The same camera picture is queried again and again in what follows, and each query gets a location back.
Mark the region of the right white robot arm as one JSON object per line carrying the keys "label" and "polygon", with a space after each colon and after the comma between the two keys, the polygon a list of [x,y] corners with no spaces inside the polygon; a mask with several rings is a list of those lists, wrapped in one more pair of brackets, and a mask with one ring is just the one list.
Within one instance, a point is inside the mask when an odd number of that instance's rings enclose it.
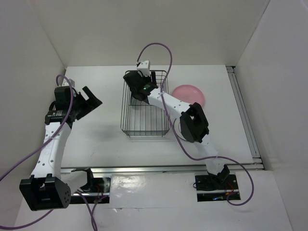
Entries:
{"label": "right white robot arm", "polygon": [[[145,76],[140,70],[128,71],[123,76],[131,96],[146,104],[156,106],[165,111],[170,128],[185,155],[193,161],[203,161],[210,183],[216,189],[222,188],[230,174],[226,164],[222,163],[209,136],[209,123],[202,106],[194,102],[186,103],[164,91],[168,74],[157,85],[155,72]],[[181,143],[180,137],[201,148],[202,157],[192,157]]]}

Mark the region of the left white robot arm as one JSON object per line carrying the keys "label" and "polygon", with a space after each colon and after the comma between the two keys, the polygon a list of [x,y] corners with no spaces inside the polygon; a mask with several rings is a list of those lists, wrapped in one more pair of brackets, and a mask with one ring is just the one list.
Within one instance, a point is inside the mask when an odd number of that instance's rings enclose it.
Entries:
{"label": "left white robot arm", "polygon": [[78,189],[90,192],[95,186],[89,168],[73,170],[68,177],[61,179],[64,149],[73,123],[102,104],[88,87],[83,87],[83,91],[88,99],[69,86],[54,90],[55,101],[45,116],[45,146],[30,177],[22,179],[19,185],[32,211],[67,208],[71,195]]}

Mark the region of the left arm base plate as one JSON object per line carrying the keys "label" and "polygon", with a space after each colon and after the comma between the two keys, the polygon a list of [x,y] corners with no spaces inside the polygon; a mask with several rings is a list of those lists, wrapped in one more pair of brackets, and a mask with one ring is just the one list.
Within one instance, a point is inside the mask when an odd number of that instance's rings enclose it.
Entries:
{"label": "left arm base plate", "polygon": [[81,193],[86,201],[93,205],[95,203],[110,203],[111,177],[96,177],[91,180],[91,184],[79,187],[76,192],[71,195],[71,205],[84,204],[84,200],[78,193]]}

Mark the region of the white plate dark rim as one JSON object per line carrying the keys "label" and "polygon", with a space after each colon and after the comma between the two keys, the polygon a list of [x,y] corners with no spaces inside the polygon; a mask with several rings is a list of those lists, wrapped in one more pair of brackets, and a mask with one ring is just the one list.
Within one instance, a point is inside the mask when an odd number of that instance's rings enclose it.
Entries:
{"label": "white plate dark rim", "polygon": [[175,129],[176,135],[183,141],[186,141],[186,139],[184,138],[184,136],[181,133],[181,128],[180,128],[180,119],[177,118],[174,120],[173,122],[173,127]]}

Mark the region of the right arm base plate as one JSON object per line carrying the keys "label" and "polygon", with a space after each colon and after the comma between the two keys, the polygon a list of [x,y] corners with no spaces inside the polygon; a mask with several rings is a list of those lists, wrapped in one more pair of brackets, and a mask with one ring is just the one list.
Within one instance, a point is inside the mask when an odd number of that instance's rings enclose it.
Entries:
{"label": "right arm base plate", "polygon": [[231,174],[218,186],[215,186],[209,175],[196,175],[195,183],[192,185],[196,189],[197,202],[240,200],[239,186],[237,178]]}

